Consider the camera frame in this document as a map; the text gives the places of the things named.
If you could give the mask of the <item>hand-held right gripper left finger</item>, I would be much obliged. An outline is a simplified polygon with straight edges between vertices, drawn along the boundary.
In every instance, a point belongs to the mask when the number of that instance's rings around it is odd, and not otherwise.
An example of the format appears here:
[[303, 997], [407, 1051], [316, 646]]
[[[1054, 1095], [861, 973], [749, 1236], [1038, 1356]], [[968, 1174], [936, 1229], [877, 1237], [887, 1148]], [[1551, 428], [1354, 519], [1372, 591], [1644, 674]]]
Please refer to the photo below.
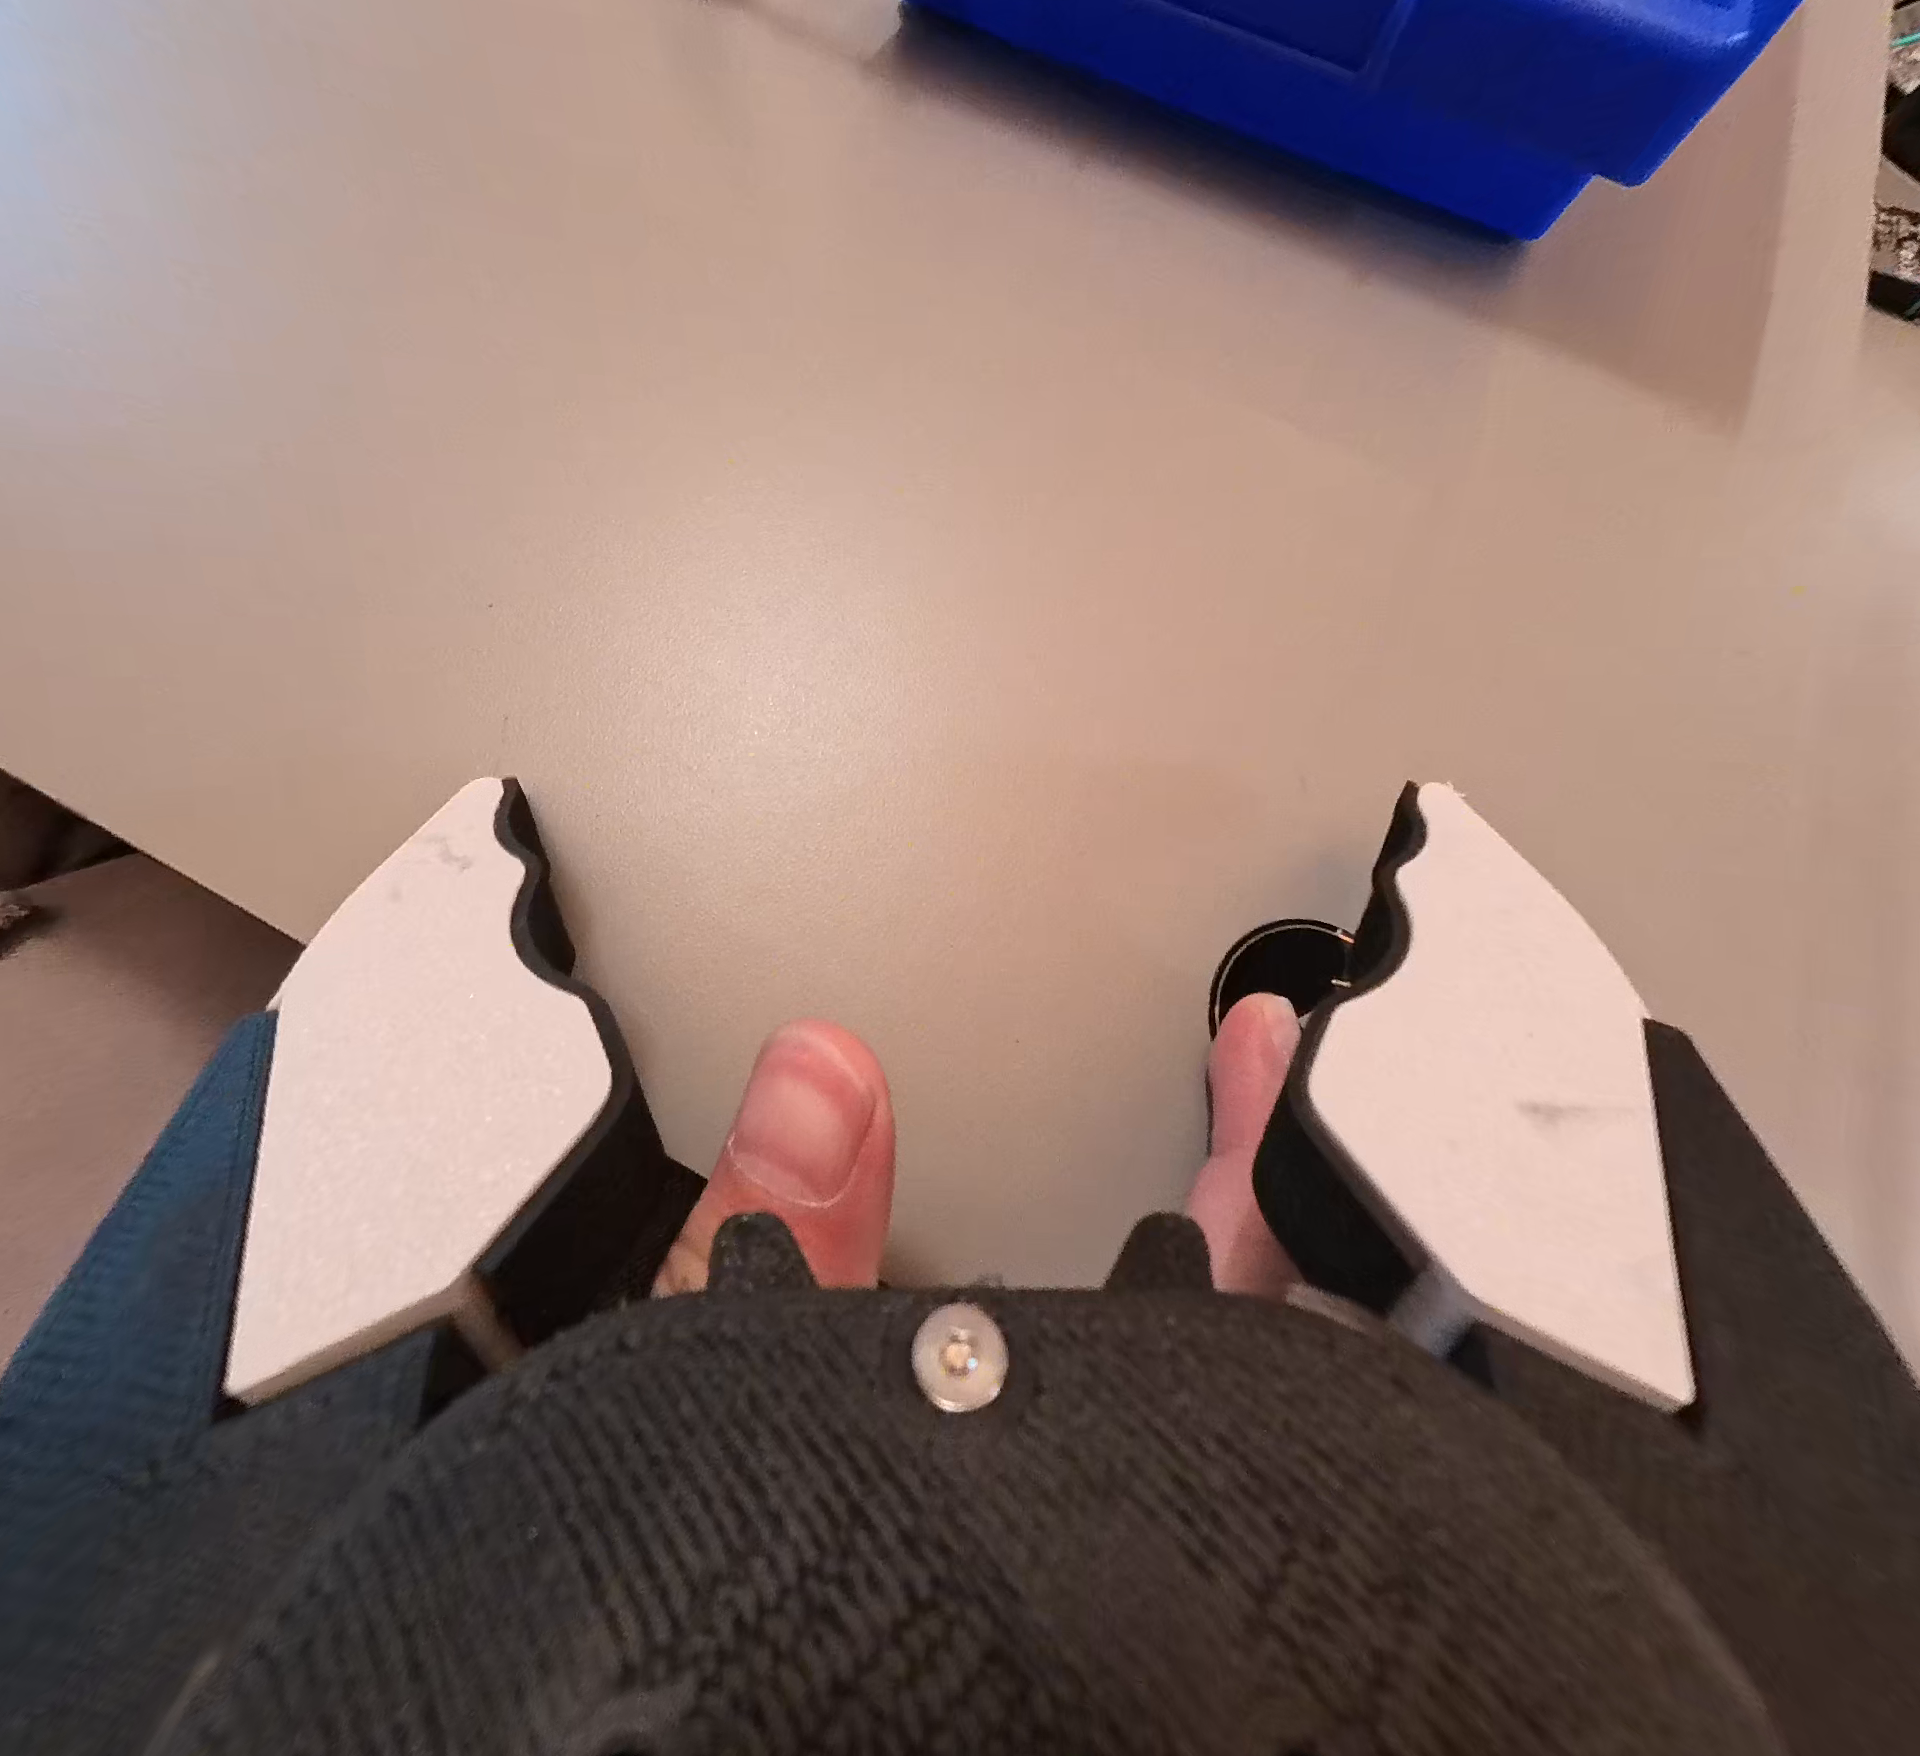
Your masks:
[[229, 1399], [422, 1331], [500, 1367], [648, 1289], [691, 1178], [575, 965], [533, 804], [498, 775], [306, 944], [271, 1005]]

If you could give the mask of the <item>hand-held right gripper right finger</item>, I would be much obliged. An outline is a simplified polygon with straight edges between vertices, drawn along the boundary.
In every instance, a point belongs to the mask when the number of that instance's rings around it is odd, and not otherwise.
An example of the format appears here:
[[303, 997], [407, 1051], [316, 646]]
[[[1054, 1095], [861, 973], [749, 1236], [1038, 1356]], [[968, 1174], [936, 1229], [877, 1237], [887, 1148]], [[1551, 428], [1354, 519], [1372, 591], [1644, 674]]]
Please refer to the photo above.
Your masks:
[[1602, 938], [1457, 789], [1409, 781], [1255, 1195], [1308, 1289], [1426, 1350], [1491, 1331], [1675, 1413], [1692, 1337], [1656, 1098]]

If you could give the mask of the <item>person's right hand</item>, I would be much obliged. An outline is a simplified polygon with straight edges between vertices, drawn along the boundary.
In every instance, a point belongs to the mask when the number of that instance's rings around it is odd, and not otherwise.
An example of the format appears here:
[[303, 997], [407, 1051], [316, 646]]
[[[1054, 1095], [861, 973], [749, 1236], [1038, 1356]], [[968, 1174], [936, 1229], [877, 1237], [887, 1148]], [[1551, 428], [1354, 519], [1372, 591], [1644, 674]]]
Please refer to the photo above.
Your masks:
[[[1280, 996], [1238, 999], [1209, 1057], [1212, 1138], [1187, 1194], [1214, 1284], [1286, 1299], [1300, 1274], [1266, 1228], [1252, 1185], [1264, 1126], [1280, 1096], [1303, 1028]], [[800, 1019], [763, 1044], [727, 1143], [652, 1297], [707, 1286], [725, 1222], [776, 1215], [829, 1289], [875, 1289], [896, 1195], [896, 1114], [883, 1068], [850, 1029]]]

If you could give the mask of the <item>round table grommet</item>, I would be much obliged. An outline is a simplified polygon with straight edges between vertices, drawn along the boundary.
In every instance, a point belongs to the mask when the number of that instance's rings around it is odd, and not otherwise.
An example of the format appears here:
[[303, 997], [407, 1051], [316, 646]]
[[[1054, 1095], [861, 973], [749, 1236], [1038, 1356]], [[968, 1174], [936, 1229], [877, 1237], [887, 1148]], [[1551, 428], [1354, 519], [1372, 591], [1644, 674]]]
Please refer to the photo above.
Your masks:
[[1286, 999], [1306, 1019], [1352, 981], [1355, 936], [1320, 919], [1277, 919], [1243, 933], [1222, 954], [1209, 991], [1209, 1037], [1250, 996]]

